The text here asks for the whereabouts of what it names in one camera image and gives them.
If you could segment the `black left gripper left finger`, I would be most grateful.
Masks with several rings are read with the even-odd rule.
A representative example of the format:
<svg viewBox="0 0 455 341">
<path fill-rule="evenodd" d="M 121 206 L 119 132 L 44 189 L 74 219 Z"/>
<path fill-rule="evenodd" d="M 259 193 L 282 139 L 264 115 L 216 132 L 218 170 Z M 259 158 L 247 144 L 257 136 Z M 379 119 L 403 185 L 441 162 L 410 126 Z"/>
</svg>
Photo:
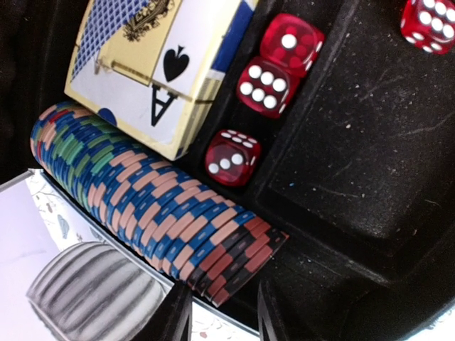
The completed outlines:
<svg viewBox="0 0 455 341">
<path fill-rule="evenodd" d="M 191 339 L 192 291 L 176 283 L 146 325 L 132 341 L 182 341 Z"/>
</svg>

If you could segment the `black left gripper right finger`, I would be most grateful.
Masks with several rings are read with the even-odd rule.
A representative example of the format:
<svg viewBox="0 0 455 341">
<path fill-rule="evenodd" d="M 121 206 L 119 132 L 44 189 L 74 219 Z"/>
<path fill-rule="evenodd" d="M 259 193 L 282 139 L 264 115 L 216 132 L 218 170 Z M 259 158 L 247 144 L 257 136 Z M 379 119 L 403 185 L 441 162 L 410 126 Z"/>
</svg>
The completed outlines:
<svg viewBox="0 0 455 341">
<path fill-rule="evenodd" d="M 300 340 L 299 329 L 290 320 L 290 308 L 279 297 L 277 287 L 267 279 L 259 283 L 257 317 L 261 340 Z"/>
</svg>

